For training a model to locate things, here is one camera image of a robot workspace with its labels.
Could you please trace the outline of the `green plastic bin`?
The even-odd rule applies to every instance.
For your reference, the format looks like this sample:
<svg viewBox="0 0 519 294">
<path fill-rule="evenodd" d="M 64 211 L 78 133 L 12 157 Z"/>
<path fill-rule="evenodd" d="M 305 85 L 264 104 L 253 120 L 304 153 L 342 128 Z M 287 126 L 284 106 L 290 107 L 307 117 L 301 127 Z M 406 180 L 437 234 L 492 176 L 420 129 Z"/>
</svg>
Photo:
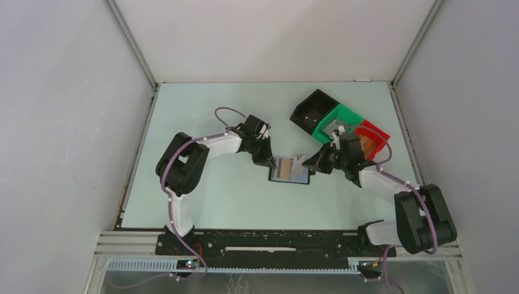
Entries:
<svg viewBox="0 0 519 294">
<path fill-rule="evenodd" d="M 343 104 L 339 104 L 329 111 L 323 118 L 317 120 L 317 125 L 311 136 L 318 142 L 330 143 L 333 141 L 333 130 L 339 126 L 357 126 L 364 121 L 364 117 Z"/>
</svg>

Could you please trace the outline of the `white card with grey stripe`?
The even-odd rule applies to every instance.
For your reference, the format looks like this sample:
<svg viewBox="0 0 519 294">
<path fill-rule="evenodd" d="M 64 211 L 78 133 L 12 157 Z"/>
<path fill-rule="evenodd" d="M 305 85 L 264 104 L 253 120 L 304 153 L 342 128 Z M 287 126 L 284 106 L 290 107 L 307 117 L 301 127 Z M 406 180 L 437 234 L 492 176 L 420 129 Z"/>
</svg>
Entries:
<svg viewBox="0 0 519 294">
<path fill-rule="evenodd" d="M 305 167 L 303 163 L 306 160 L 305 154 L 296 154 L 292 159 L 291 177 L 301 176 L 304 173 Z"/>
</svg>

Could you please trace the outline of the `red plastic bin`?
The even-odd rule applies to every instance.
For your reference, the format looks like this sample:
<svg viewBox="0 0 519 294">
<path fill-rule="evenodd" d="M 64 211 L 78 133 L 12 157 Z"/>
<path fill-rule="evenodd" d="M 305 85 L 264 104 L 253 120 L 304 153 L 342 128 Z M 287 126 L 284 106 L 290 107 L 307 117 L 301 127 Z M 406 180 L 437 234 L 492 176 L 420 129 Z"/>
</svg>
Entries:
<svg viewBox="0 0 519 294">
<path fill-rule="evenodd" d="M 374 153 L 368 159 L 373 160 L 375 156 L 386 146 L 386 142 L 390 139 L 390 135 L 366 119 L 363 120 L 360 125 L 361 127 L 354 128 L 353 132 L 358 137 L 360 134 L 368 136 L 377 144 Z"/>
</svg>

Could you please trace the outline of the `black card holder wallet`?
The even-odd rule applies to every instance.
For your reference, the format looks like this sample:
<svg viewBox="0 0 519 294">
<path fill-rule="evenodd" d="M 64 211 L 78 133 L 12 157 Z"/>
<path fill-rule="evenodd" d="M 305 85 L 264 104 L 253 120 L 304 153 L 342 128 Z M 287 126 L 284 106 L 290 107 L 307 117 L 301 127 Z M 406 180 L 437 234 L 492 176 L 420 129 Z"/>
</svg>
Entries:
<svg viewBox="0 0 519 294">
<path fill-rule="evenodd" d="M 275 168 L 269 169 L 268 180 L 278 183 L 309 185 L 310 178 L 316 172 L 302 165 L 306 158 L 305 154 L 298 154 L 293 158 L 275 158 Z"/>
</svg>

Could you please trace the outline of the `black plastic bin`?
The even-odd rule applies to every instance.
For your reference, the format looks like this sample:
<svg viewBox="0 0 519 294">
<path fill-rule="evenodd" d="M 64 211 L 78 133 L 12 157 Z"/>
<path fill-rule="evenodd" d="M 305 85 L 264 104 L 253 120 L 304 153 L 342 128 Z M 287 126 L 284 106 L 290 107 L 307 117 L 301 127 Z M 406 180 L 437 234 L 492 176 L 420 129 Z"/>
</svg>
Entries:
<svg viewBox="0 0 519 294">
<path fill-rule="evenodd" d="M 295 107 L 289 119 L 311 135 L 318 124 L 339 104 L 339 101 L 324 91 L 316 89 Z"/>
</svg>

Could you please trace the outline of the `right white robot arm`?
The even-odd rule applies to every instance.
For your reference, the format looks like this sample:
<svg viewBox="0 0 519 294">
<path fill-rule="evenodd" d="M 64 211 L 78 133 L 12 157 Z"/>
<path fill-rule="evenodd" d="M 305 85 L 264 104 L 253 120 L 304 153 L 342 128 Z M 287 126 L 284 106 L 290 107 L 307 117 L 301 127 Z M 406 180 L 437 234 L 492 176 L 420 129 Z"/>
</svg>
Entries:
<svg viewBox="0 0 519 294">
<path fill-rule="evenodd" d="M 382 246 L 400 246 L 410 254 L 435 254 L 439 246 L 457 240 L 457 229 L 441 189 L 435 184 L 415 186 L 386 172 L 365 158 L 360 138 L 344 133 L 324 144 L 303 166 L 331 174 L 340 170 L 357 187 L 368 189 L 392 205 L 394 220 L 376 220 L 359 227 L 356 248 L 371 256 Z"/>
</svg>

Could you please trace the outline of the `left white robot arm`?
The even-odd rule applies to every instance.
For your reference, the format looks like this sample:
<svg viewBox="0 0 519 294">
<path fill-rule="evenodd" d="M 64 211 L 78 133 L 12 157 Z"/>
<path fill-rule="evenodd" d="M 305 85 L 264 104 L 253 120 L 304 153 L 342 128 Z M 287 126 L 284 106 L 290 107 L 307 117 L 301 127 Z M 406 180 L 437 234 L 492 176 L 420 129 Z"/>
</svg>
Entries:
<svg viewBox="0 0 519 294">
<path fill-rule="evenodd" d="M 252 162 L 275 168 L 269 136 L 270 125 L 249 115 L 243 123 L 227 127 L 224 132 L 194 138 L 177 133 L 155 168 L 161 189 L 168 196 L 168 228 L 175 233 L 170 248 L 179 255 L 193 249 L 188 233 L 194 228 L 191 199 L 187 196 L 197 187 L 208 160 L 225 154 L 249 153 Z"/>
</svg>

